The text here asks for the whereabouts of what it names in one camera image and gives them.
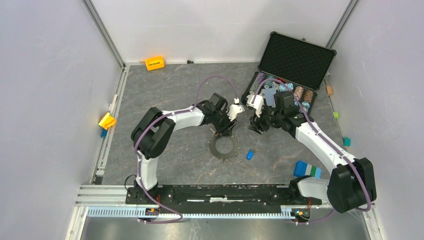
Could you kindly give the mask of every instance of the wooden block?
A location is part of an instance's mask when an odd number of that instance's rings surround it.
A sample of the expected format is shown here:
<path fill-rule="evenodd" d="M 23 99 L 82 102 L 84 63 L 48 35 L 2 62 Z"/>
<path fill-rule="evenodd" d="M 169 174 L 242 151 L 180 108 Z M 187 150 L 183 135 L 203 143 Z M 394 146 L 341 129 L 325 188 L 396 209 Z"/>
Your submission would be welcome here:
<path fill-rule="evenodd" d="M 332 89 L 332 87 L 331 87 L 331 86 L 327 86 L 327 95 L 328 95 L 328 96 L 333 95 L 333 89 Z"/>

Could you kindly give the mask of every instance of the black cable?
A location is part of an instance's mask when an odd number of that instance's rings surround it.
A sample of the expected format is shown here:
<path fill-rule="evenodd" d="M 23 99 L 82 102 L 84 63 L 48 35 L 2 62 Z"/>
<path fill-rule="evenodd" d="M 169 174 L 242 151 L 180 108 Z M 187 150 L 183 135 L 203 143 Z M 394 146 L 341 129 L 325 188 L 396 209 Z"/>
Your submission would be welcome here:
<path fill-rule="evenodd" d="M 125 188 L 125 190 L 128 192 L 128 188 L 127 188 L 127 181 L 128 181 L 128 179 L 129 178 L 131 178 L 132 176 L 134 176 L 134 177 L 137 177 L 137 175 L 135 175 L 135 174 L 131 174 L 131 175 L 129 175 L 129 176 L 127 176 L 126 178 L 125 178 L 125 182 L 123 183 L 123 187 Z"/>

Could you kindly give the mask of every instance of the black foam lining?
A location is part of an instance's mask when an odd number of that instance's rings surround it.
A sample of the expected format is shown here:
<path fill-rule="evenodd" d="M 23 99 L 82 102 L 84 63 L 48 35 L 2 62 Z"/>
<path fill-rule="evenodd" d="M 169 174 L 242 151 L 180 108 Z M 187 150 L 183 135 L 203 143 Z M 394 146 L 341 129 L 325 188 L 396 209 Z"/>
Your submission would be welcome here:
<path fill-rule="evenodd" d="M 259 70 L 316 90 L 336 51 L 277 32 L 271 33 Z"/>

